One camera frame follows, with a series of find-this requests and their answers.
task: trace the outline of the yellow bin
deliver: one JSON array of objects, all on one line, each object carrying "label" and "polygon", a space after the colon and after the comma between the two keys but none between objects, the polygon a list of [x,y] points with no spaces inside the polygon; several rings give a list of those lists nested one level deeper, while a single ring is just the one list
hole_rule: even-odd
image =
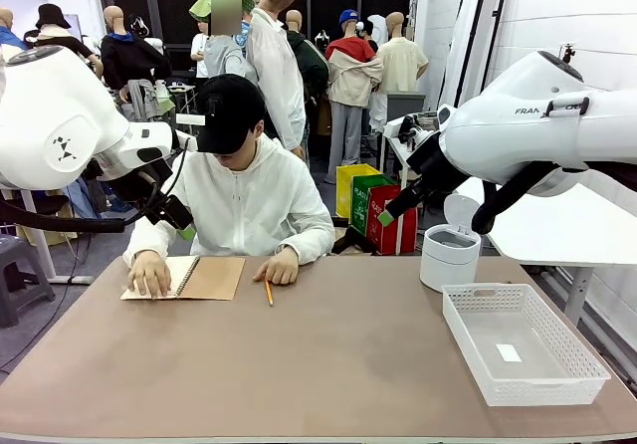
[{"label": "yellow bin", "polygon": [[344,165],[336,169],[336,215],[349,218],[351,212],[351,180],[360,175],[378,175],[380,172],[366,163]]}]

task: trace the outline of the yellow pencil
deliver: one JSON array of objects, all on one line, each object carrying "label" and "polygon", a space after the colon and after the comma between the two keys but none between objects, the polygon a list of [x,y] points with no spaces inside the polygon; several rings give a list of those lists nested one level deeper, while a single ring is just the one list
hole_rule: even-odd
[{"label": "yellow pencil", "polygon": [[272,289],[270,288],[270,281],[266,278],[266,293],[268,294],[268,303],[271,307],[275,305],[275,301],[272,299]]}]

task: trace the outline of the gray stool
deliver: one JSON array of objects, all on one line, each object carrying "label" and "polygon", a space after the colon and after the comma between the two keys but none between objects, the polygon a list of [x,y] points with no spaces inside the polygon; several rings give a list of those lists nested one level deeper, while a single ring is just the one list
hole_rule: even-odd
[{"label": "gray stool", "polygon": [[[37,278],[37,285],[12,297],[5,280],[5,269],[20,259],[26,259]],[[18,323],[17,311],[29,303],[44,297],[49,302],[55,299],[55,293],[36,258],[35,251],[22,238],[0,235],[0,327],[13,327]]]}]

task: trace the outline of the notebook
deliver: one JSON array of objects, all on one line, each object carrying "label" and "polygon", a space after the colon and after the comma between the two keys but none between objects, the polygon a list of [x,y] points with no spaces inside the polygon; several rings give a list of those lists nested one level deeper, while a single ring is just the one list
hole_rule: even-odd
[{"label": "notebook", "polygon": [[[245,259],[233,257],[168,257],[170,290],[157,299],[233,300],[245,263]],[[141,295],[135,284],[135,291],[126,290],[121,299],[150,300],[150,295]]]}]

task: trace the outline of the blue cap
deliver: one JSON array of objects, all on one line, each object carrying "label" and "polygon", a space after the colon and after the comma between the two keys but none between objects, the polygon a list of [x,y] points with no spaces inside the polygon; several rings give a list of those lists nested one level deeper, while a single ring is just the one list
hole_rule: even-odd
[{"label": "blue cap", "polygon": [[342,23],[345,21],[356,21],[358,22],[358,13],[353,9],[346,9],[340,14],[340,19],[338,20],[338,26],[342,26]]}]

